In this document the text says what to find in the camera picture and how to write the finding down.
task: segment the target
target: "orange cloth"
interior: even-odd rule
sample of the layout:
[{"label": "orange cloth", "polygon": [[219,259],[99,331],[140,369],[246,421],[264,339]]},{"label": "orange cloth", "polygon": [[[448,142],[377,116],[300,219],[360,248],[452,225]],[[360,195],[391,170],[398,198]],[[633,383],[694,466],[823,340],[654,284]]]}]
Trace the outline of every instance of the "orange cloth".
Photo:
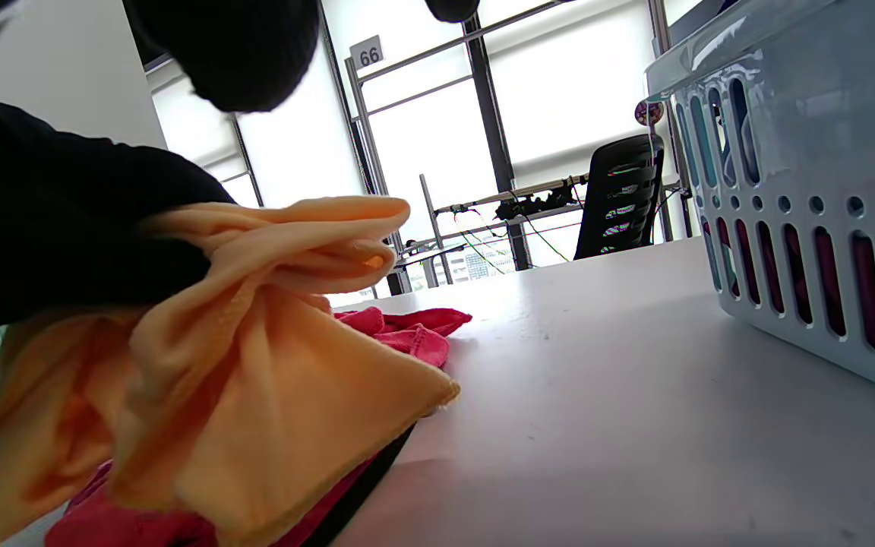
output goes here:
[{"label": "orange cloth", "polygon": [[98,465],[129,507],[191,510],[222,545],[268,545],[350,470],[458,394],[336,321],[320,294],[381,280],[393,198],[192,205],[149,222],[204,249],[204,281],[149,309],[56,312],[0,353],[0,540]]}]

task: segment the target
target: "black mesh chair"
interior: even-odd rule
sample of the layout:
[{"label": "black mesh chair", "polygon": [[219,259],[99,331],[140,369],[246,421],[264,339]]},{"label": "black mesh chair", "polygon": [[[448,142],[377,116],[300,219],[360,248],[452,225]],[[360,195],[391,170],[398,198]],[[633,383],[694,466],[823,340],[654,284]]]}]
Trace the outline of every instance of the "black mesh chair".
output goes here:
[{"label": "black mesh chair", "polygon": [[576,260],[653,244],[664,141],[638,135],[605,145],[589,164]]}]

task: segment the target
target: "white table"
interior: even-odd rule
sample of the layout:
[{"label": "white table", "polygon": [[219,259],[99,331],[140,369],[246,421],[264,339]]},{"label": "white table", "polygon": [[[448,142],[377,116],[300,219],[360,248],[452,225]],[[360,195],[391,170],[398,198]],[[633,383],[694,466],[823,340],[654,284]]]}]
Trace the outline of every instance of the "white table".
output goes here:
[{"label": "white table", "polygon": [[875,547],[875,384],[723,314],[703,245],[372,302],[475,321],[334,547]]}]

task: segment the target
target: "basket slot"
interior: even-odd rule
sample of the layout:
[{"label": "basket slot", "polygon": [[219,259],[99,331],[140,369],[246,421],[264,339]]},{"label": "basket slot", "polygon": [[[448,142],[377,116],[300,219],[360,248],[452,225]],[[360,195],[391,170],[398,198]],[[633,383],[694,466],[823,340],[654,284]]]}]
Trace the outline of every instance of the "basket slot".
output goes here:
[{"label": "basket slot", "polygon": [[836,252],[832,248],[832,236],[822,226],[816,228],[815,236],[826,318],[829,320],[829,328],[832,332],[843,337],[846,336],[846,315],[843,314],[843,295],[839,289],[839,273],[836,270]]},{"label": "basket slot", "polygon": [[722,278],[718,275],[718,259],[715,258],[715,243],[711,239],[711,225],[708,219],[701,217],[701,228],[704,229],[704,242],[708,245],[708,262],[711,264],[711,277],[715,281],[715,291],[722,291]]},{"label": "basket slot", "polygon": [[751,120],[747,114],[747,97],[744,94],[744,83],[736,77],[731,82],[731,103],[735,109],[735,135],[738,142],[739,155],[744,167],[744,176],[751,184],[757,185],[761,180],[758,169],[758,155],[754,149],[754,135],[751,134]]},{"label": "basket slot", "polygon": [[687,127],[687,117],[684,115],[684,107],[677,105],[678,124],[681,126],[681,137],[684,139],[684,155],[687,157],[688,171],[690,171],[690,183],[694,188],[700,188],[700,169],[694,160],[694,146],[690,142],[690,128]]},{"label": "basket slot", "polygon": [[788,269],[792,274],[792,293],[795,294],[795,309],[799,319],[812,325],[812,305],[809,303],[809,285],[805,280],[805,266],[802,264],[802,245],[799,232],[791,224],[785,225],[785,253],[788,254]]},{"label": "basket slot", "polygon": [[694,131],[697,131],[697,149],[704,169],[704,180],[709,187],[715,188],[718,186],[718,170],[715,169],[715,162],[711,156],[712,146],[708,139],[708,125],[704,122],[704,105],[701,104],[701,97],[691,97],[690,118],[694,123]]},{"label": "basket slot", "polygon": [[875,253],[873,242],[863,232],[853,232],[853,267],[860,292],[860,312],[866,343],[875,349]]},{"label": "basket slot", "polygon": [[722,243],[722,262],[725,263],[725,278],[728,281],[728,290],[735,298],[741,297],[741,288],[738,286],[738,274],[735,273],[735,253],[731,250],[731,239],[728,236],[728,225],[725,219],[718,218],[718,239]]},{"label": "basket slot", "polygon": [[735,162],[731,155],[731,139],[728,138],[728,128],[725,124],[725,107],[722,104],[722,94],[712,87],[708,92],[708,103],[711,104],[711,112],[715,116],[715,146],[718,149],[722,180],[729,187],[738,185],[738,176],[735,174]]},{"label": "basket slot", "polygon": [[772,246],[772,232],[764,222],[758,223],[758,239],[761,241],[761,254],[765,266],[765,280],[768,281],[768,294],[772,297],[772,308],[779,314],[785,313],[785,300],[782,300],[782,285],[779,283],[779,269],[775,264],[775,247]]},{"label": "basket slot", "polygon": [[747,228],[741,219],[735,221],[735,231],[738,232],[738,247],[742,253],[744,277],[747,278],[747,294],[755,305],[761,304],[761,293],[758,291],[758,278],[754,273],[754,259],[751,258],[751,243],[747,238]]}]

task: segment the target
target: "round sticker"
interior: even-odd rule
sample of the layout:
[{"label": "round sticker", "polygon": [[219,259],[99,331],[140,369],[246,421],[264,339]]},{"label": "round sticker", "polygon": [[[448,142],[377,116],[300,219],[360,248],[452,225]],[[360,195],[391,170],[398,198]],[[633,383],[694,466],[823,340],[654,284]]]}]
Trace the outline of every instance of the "round sticker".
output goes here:
[{"label": "round sticker", "polygon": [[636,110],[633,111],[634,118],[638,124],[655,125],[664,117],[664,103],[647,103],[645,100],[640,101]]}]

